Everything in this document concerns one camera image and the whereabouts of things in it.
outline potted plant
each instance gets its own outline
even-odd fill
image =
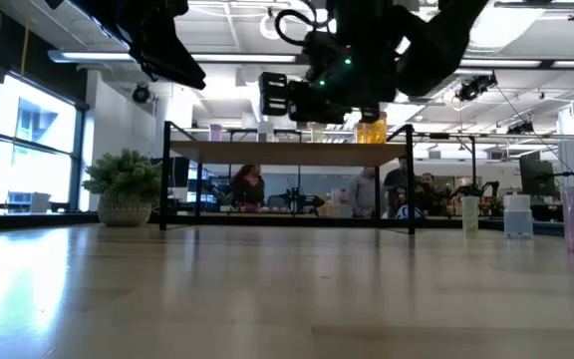
[[[211,183],[206,183],[203,185],[203,188],[209,192],[211,192],[218,202],[220,203],[220,211],[221,212],[229,212],[232,211],[231,202],[234,200],[234,192],[225,193],[223,191],[218,190],[215,185]]]
[[[158,202],[161,171],[137,151],[103,155],[88,167],[83,187],[99,194],[97,214],[108,226],[139,226],[147,222]]]
[[[223,192],[218,193],[218,200],[220,200],[220,211],[229,212],[232,211],[231,202],[234,199],[234,192],[225,194]]]

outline person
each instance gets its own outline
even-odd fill
[[[407,170],[409,169],[407,164],[407,156],[401,156],[398,158],[398,164],[400,165],[397,169],[390,171],[385,177],[385,187],[407,187]]]
[[[385,188],[376,179],[376,169],[364,168],[349,186],[349,204],[354,218],[376,217],[376,184],[380,186],[380,213],[383,213],[387,203]]]
[[[440,215],[442,212],[441,201],[435,192],[435,177],[432,174],[427,173],[420,177],[418,207],[429,215]]]
[[[241,207],[261,207],[265,203],[265,181],[260,175],[260,166],[245,165],[231,180],[234,193],[232,203]]]
[[[435,177],[432,174],[423,174],[420,177],[420,183],[432,191],[435,191]]]
[[[401,205],[407,202],[408,185],[408,164],[407,156],[398,158],[397,169],[390,171],[385,177],[385,188],[387,189],[387,213],[389,218],[393,218],[398,213]]]

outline white planter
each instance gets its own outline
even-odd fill
[[[118,201],[104,194],[99,198],[97,215],[107,226],[140,226],[147,222],[151,204],[138,198]]]

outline computer monitor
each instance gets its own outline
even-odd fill
[[[522,175],[522,191],[530,195],[555,195],[553,164],[529,157],[519,159]]]
[[[160,164],[163,159],[152,159],[153,165]],[[189,173],[189,159],[176,157],[169,159],[169,186],[187,187]]]

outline man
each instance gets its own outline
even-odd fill
[[[389,172],[385,177],[385,188],[388,192],[387,212],[389,218],[395,217],[400,206],[407,202],[407,156],[399,157],[398,164],[400,167]]]
[[[385,187],[407,187],[407,156],[398,158],[399,168],[389,172],[385,177]]]
[[[349,204],[354,218],[376,217],[376,185],[380,186],[380,213],[382,213],[387,206],[385,188],[380,183],[380,179],[376,179],[376,169],[365,168],[351,181]]]
[[[435,191],[435,177],[432,174],[423,174],[420,177],[420,183],[432,191]]]
[[[435,193],[435,177],[432,174],[423,174],[420,177],[421,191],[418,195],[418,207],[429,215],[440,215],[442,206]]]

